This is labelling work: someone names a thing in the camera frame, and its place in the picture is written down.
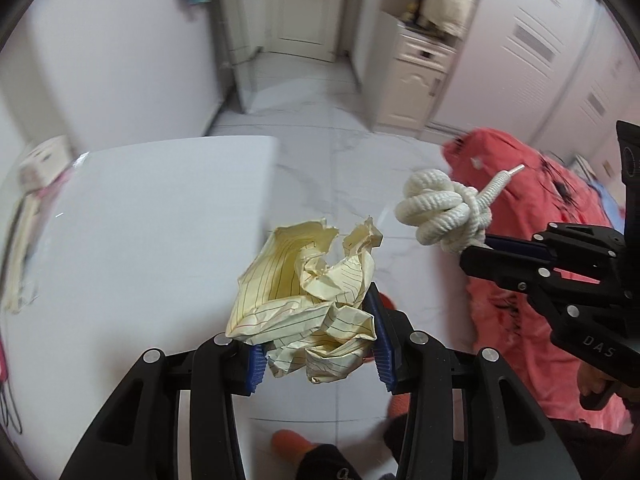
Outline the right hand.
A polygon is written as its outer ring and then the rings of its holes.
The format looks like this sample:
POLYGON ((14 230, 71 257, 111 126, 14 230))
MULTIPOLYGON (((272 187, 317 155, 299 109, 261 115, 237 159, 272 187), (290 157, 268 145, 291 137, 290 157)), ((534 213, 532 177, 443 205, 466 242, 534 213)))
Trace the right hand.
POLYGON ((577 387, 580 406, 586 411, 600 411, 614 394, 623 396, 626 393, 621 382, 587 363, 578 367, 577 387))

